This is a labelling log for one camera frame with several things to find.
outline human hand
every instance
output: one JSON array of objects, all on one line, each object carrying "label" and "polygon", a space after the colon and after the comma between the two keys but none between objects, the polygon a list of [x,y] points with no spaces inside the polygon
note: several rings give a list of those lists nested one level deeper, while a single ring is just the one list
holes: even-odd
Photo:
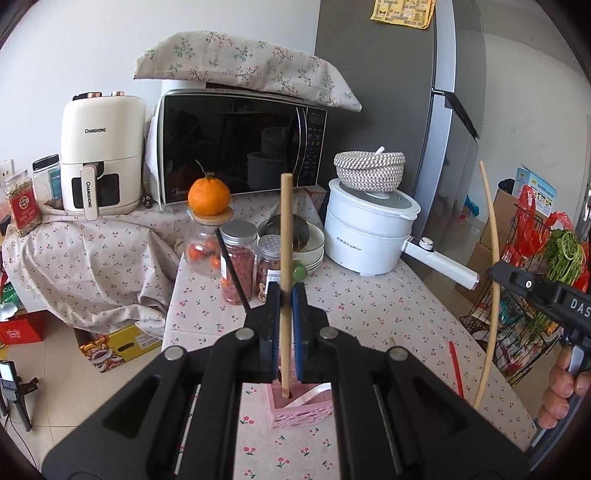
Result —
[{"label": "human hand", "polygon": [[583,372],[575,378],[566,369],[569,367],[573,349],[565,346],[550,370],[550,386],[544,391],[543,405],[538,413],[538,424],[544,429],[556,427],[558,420],[569,412],[569,398],[573,392],[584,396],[591,385],[591,372]]}]

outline screw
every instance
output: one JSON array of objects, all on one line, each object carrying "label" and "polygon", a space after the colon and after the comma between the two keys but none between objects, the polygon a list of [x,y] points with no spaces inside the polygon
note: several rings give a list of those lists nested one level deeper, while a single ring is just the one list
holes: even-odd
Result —
[{"label": "screw", "polygon": [[334,327],[322,327],[320,329],[320,336],[324,340],[332,340],[339,334],[339,331]]},{"label": "screw", "polygon": [[408,358],[408,352],[401,346],[395,346],[390,350],[390,358],[395,362],[404,362]]},{"label": "screw", "polygon": [[252,337],[255,336],[255,332],[253,329],[248,327],[242,327],[236,330],[236,338],[238,340],[250,340]]},{"label": "screw", "polygon": [[174,361],[178,360],[184,355],[184,348],[178,345],[169,346],[164,351],[164,358],[166,360]]}]

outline microwave control panel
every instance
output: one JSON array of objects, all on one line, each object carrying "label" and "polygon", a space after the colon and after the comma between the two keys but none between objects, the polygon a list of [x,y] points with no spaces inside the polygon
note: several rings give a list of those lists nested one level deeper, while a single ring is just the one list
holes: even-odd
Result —
[{"label": "microwave control panel", "polygon": [[299,185],[315,185],[320,168],[320,154],[326,126],[326,110],[308,107],[306,112],[306,154],[302,164]]}]

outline black stick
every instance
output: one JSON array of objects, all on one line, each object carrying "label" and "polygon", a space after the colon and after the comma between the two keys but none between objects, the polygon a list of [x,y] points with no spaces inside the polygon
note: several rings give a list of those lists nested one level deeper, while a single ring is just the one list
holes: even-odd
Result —
[{"label": "black stick", "polygon": [[236,275],[236,270],[234,270],[234,265],[232,264],[232,260],[230,259],[230,254],[228,253],[228,249],[226,248],[226,242],[224,242],[222,238],[222,233],[220,232],[219,228],[216,228],[216,237],[217,241],[220,244],[220,250],[222,251],[222,256],[226,261],[226,268],[230,272],[230,276],[232,277],[232,282],[234,283],[234,287],[236,288],[236,292],[238,292],[238,297],[240,297],[240,302],[244,307],[245,312],[249,312],[251,306],[248,304],[248,300],[246,299],[246,295],[244,295],[244,290],[242,289],[242,285],[240,284],[240,280],[238,280],[238,275]]}]

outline wall outlet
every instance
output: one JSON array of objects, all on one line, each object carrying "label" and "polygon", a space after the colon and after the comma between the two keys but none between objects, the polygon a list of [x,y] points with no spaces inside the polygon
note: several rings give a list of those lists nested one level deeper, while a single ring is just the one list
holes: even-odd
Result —
[{"label": "wall outlet", "polygon": [[6,180],[14,175],[14,163],[12,160],[6,160],[0,163],[0,181]]}]

